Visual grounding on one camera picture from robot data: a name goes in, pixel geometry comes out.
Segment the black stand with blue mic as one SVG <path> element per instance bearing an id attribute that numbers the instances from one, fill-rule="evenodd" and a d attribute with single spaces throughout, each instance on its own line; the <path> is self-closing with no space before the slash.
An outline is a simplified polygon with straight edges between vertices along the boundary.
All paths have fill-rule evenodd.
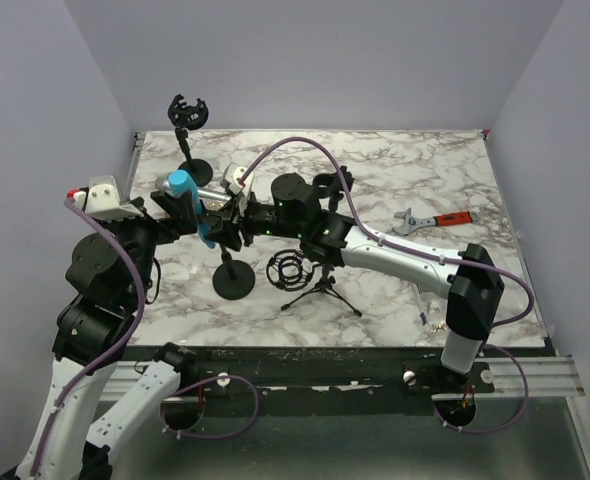
<path id="1" fill-rule="evenodd" d="M 196 207 L 197 232 L 200 240 L 208 248 L 219 246 L 221 264 L 216 268 L 212 284 L 218 296 L 226 300 L 240 300 L 251 293 L 255 286 L 253 268 L 242 260 L 236 260 L 225 245 L 208 238 L 209 233 L 220 217 L 211 214 L 202 201 Z"/>

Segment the black round base mic stand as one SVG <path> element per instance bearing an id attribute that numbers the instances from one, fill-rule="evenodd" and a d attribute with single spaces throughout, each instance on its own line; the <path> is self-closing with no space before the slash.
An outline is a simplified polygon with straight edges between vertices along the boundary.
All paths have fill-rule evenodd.
<path id="1" fill-rule="evenodd" d="M 340 181 L 340 176 L 344 178 L 348 192 L 352 190 L 354 183 L 353 175 L 348 171 L 346 166 L 341 166 L 340 171 L 340 175 L 337 172 L 318 174 L 312 181 L 317 198 L 328 200 L 328 210 L 331 213 L 337 211 L 339 202 L 344 198 L 345 189 Z"/>

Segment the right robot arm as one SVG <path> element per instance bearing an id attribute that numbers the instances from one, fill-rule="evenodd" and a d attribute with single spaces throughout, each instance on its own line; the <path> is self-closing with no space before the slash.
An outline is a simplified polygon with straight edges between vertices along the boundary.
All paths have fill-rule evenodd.
<path id="1" fill-rule="evenodd" d="M 270 192 L 269 204 L 253 193 L 238 193 L 220 210 L 199 213 L 205 238 L 234 251 L 259 235 L 296 239 L 312 262 L 379 272 L 436 294 L 446 301 L 448 328 L 434 370 L 436 382 L 449 392 L 469 383 L 504 292 L 484 247 L 469 244 L 461 251 L 448 250 L 378 232 L 355 216 L 323 208 L 317 188 L 295 173 L 274 179 Z"/>

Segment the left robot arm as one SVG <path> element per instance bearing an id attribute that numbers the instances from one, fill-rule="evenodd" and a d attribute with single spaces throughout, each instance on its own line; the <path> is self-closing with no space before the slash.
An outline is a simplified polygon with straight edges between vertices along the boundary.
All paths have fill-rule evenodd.
<path id="1" fill-rule="evenodd" d="M 108 479 L 146 419 L 171 394 L 184 395 L 198 377 L 196 356 L 167 343 L 132 386 L 104 414 L 104 389 L 142 319 L 157 246 L 197 230 L 191 191 L 155 192 L 167 213 L 153 219 L 137 198 L 134 217 L 114 224 L 91 212 L 91 192 L 72 191 L 66 206 L 94 228 L 72 253 L 66 280 L 77 292 L 57 319 L 48 396 L 31 445 L 5 479 Z"/>

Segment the rhinestone handheld microphone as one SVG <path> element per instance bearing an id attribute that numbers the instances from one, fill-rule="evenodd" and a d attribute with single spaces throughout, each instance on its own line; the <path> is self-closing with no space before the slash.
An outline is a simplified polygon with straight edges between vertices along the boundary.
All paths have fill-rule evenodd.
<path id="1" fill-rule="evenodd" d="M 204 204 L 207 210 L 219 211 L 221 210 L 230 200 L 231 197 L 228 195 L 206 195 L 201 194 L 200 200 Z"/>

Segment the blue handheld microphone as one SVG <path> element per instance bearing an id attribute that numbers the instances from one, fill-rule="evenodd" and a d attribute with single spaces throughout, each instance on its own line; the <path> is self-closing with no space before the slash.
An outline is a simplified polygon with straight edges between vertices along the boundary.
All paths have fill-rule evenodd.
<path id="1" fill-rule="evenodd" d="M 166 178 L 169 192 L 174 198 L 187 197 L 186 204 L 189 211 L 195 217 L 197 234 L 200 240 L 209 248 L 214 249 L 215 243 L 206 238 L 207 225 L 199 218 L 204 213 L 199 199 L 198 186 L 193 177 L 185 170 L 172 171 Z"/>

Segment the black tripod shock mount stand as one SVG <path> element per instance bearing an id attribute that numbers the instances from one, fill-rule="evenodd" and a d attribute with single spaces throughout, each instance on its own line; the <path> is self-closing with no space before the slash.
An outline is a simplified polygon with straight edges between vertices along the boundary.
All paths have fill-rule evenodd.
<path id="1" fill-rule="evenodd" d="M 306 267 L 302 251 L 284 249 L 268 260 L 265 275 L 269 283 L 280 291 L 301 291 L 299 296 L 283 304 L 281 311 L 290 309 L 306 296 L 323 294 L 343 302 L 354 315 L 361 317 L 362 312 L 335 289 L 336 279 L 332 275 L 333 271 L 334 266 L 331 264 L 312 263 L 310 267 Z"/>

